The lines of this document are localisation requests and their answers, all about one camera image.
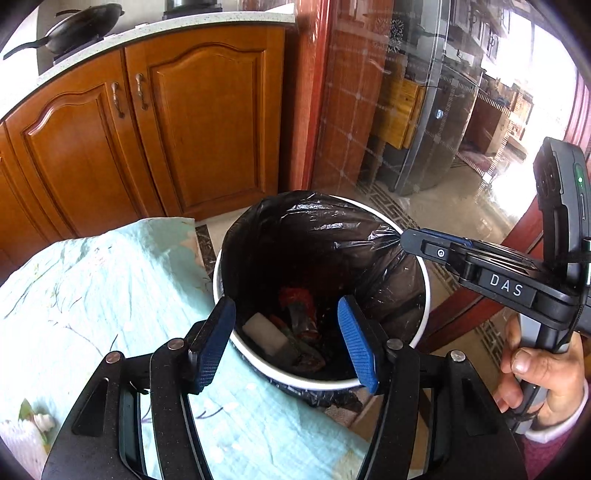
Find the cabinet handle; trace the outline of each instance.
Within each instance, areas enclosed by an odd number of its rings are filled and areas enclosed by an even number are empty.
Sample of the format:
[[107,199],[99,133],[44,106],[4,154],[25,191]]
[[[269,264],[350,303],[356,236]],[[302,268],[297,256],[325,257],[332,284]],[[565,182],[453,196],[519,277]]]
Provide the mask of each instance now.
[[123,118],[125,114],[119,108],[119,96],[117,95],[117,90],[119,89],[119,83],[113,82],[111,83],[111,90],[113,90],[113,104],[115,105],[115,110],[119,114],[119,118]]
[[138,84],[138,97],[139,97],[139,101],[142,102],[142,110],[147,110],[148,109],[148,104],[144,100],[144,91],[142,90],[142,81],[143,81],[143,79],[144,79],[144,76],[141,73],[138,73],[135,76],[135,81]]

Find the human hand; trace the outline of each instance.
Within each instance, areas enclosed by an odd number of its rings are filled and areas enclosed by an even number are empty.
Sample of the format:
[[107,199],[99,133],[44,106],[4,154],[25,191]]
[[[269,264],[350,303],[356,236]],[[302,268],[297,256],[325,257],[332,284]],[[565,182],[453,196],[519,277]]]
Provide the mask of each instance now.
[[584,396],[583,343],[573,333],[566,353],[552,354],[535,348],[519,348],[521,328],[517,314],[505,327],[505,346],[501,359],[501,373],[493,398],[501,412],[517,408],[523,393],[514,375],[548,389],[546,400],[533,405],[537,411],[537,424],[551,427],[565,421],[579,408]]

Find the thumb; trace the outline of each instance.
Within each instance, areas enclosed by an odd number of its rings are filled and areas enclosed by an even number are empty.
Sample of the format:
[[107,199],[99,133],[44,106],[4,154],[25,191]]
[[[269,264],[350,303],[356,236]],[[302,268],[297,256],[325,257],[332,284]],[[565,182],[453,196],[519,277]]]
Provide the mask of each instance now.
[[523,380],[561,392],[571,387],[576,360],[569,353],[553,354],[534,348],[520,348],[511,358],[511,371]]

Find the blue gripper pad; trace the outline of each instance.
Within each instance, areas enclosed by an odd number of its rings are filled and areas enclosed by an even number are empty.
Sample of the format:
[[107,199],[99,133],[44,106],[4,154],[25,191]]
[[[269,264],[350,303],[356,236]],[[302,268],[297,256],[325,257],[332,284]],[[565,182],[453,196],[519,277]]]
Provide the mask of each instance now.
[[189,355],[197,356],[194,384],[198,392],[213,381],[235,323],[236,305],[230,297],[224,296],[190,347]]
[[339,318],[340,331],[345,339],[349,356],[355,367],[355,373],[359,382],[374,395],[379,387],[378,373],[376,372],[376,357],[369,346],[361,327],[358,316],[361,313],[356,302],[351,305],[352,297],[342,297],[339,300],[337,316]]

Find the white sleeve cuff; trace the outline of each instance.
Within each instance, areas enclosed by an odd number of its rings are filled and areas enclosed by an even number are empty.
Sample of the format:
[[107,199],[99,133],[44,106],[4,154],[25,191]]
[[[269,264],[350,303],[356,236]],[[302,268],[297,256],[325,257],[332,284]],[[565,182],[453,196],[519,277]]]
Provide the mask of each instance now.
[[556,440],[558,437],[573,428],[574,424],[577,423],[577,420],[579,419],[585,404],[587,403],[587,399],[589,398],[589,384],[586,380],[583,382],[583,389],[583,401],[581,402],[581,405],[579,405],[579,408],[577,408],[577,411],[574,412],[569,418],[558,425],[548,427],[544,430],[532,430],[530,428],[527,432],[525,432],[525,438],[531,440],[532,442],[548,443],[552,440]]

